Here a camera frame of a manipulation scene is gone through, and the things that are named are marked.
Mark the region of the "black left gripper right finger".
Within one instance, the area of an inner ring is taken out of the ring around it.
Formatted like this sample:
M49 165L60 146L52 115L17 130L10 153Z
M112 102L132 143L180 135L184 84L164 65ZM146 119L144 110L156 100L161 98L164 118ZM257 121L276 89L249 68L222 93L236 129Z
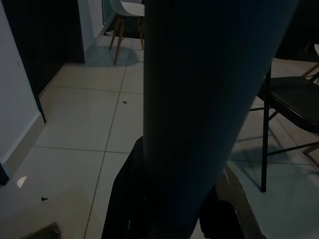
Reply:
M226 165L199 211L206 239L254 239L256 218L239 179Z

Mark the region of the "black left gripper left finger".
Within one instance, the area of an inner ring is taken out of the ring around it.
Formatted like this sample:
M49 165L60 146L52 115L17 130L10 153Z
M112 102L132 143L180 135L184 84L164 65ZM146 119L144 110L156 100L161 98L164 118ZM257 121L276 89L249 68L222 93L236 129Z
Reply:
M146 217L146 180L141 136L114 180L101 238L145 239Z

